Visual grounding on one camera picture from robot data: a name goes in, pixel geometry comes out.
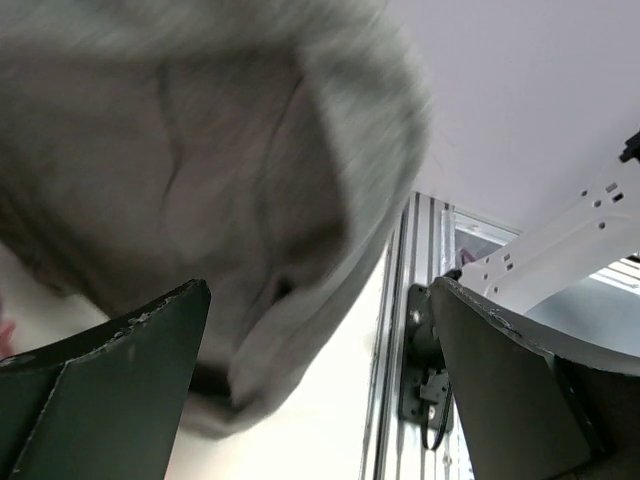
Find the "metal bracket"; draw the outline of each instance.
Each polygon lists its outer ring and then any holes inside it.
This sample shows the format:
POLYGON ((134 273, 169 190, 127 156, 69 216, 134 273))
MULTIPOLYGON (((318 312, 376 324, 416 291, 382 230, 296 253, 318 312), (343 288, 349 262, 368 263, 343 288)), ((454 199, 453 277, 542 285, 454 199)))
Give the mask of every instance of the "metal bracket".
POLYGON ((449 374, 444 368, 429 291, 424 286, 409 288, 406 325, 399 416, 432 430, 439 430, 445 421, 445 432, 450 432, 453 405, 446 401, 449 374))

